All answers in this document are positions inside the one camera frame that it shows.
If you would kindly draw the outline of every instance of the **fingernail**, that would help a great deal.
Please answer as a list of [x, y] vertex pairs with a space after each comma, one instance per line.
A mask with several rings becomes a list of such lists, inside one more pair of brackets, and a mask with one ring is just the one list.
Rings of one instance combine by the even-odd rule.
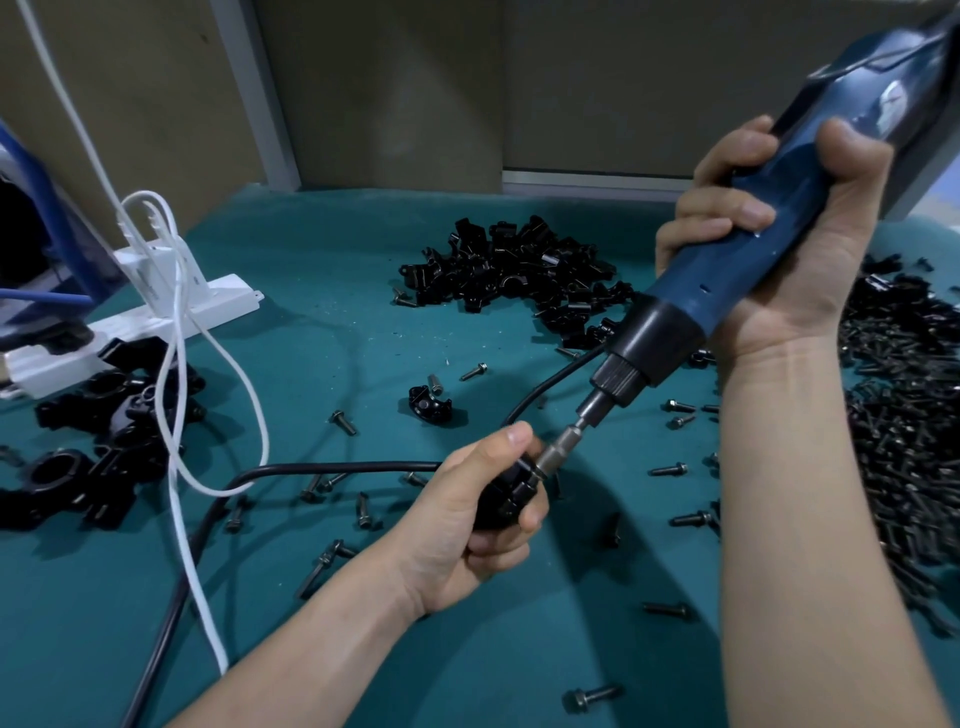
[[526, 445], [530, 439], [530, 426], [526, 423], [514, 423], [507, 428], [507, 439], [511, 445]]
[[745, 225], [758, 228], [773, 219], [774, 209], [760, 200], [747, 200], [740, 209], [740, 213]]

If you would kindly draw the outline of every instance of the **finger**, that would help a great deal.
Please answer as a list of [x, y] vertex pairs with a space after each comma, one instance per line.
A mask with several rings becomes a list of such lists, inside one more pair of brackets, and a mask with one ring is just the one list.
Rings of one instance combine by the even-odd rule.
[[533, 439], [534, 432], [525, 422], [488, 435], [460, 465], [449, 471], [444, 479], [444, 498], [451, 505], [475, 507], [487, 483], [510, 468]]
[[777, 152], [779, 143], [771, 134], [737, 129], [724, 136], [693, 170], [693, 185], [716, 184], [736, 167], [755, 167]]
[[677, 201], [677, 217], [728, 218], [738, 228], [761, 231], [774, 221], [777, 211], [749, 192], [733, 187], [694, 187]]
[[829, 119], [817, 132], [817, 154], [836, 180], [818, 228], [863, 239], [866, 246], [879, 215], [893, 148], [841, 119]]
[[733, 229], [733, 221], [726, 217], [707, 218], [701, 215], [671, 220], [657, 231], [655, 267], [659, 276], [687, 243], [707, 243], [719, 240]]
[[467, 566], [481, 580], [490, 578], [496, 573], [501, 573], [522, 564], [527, 556], [530, 555], [530, 545], [523, 544], [520, 548], [515, 548], [507, 553], [498, 553], [494, 556], [477, 556], [470, 554], [467, 557]]

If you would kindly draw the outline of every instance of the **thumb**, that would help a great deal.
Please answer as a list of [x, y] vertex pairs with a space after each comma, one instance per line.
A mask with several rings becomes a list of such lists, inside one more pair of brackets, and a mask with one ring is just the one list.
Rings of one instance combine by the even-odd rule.
[[817, 227], [847, 238], [867, 238], [863, 240], [866, 246], [879, 215], [893, 147], [834, 118], [817, 132], [817, 154], [835, 178]]
[[444, 499], [473, 507], [487, 483], [510, 468], [534, 438], [524, 422], [497, 430], [477, 443], [473, 451], [449, 474]]

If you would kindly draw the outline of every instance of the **black plastic part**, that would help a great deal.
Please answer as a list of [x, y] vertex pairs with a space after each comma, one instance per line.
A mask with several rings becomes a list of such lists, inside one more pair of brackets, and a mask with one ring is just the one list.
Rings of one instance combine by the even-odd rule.
[[438, 400], [425, 384], [411, 387], [408, 398], [410, 410], [421, 420], [432, 425], [442, 425], [453, 418], [453, 400]]
[[677, 306], [639, 294], [607, 344], [607, 360], [590, 383], [626, 407], [644, 387], [656, 387], [673, 374], [705, 338], [703, 330]]
[[534, 465], [533, 459], [524, 453], [484, 488], [477, 503], [474, 530], [494, 531], [516, 523], [520, 511], [537, 494], [540, 481], [534, 475]]

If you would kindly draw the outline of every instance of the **pile of screws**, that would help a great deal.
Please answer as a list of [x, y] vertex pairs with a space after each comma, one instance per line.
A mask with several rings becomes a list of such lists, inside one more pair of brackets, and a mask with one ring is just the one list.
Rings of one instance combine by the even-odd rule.
[[454, 227], [447, 240], [449, 255], [426, 248], [425, 263], [400, 266], [416, 301], [395, 290], [395, 303], [461, 299], [467, 313], [479, 313], [500, 296], [531, 299], [537, 304], [536, 318], [562, 336], [564, 347], [588, 350], [610, 336], [618, 323], [605, 318], [599, 326], [587, 327], [589, 318], [633, 299], [630, 283], [608, 287], [602, 282], [611, 280], [616, 268], [597, 259], [595, 245], [561, 239], [536, 215], [519, 231], [512, 223], [491, 225], [490, 238], [466, 217]]
[[933, 609], [924, 568], [960, 565], [960, 311], [898, 256], [867, 258], [840, 328], [841, 361], [865, 378], [847, 413], [877, 534], [904, 603], [935, 634], [958, 630]]

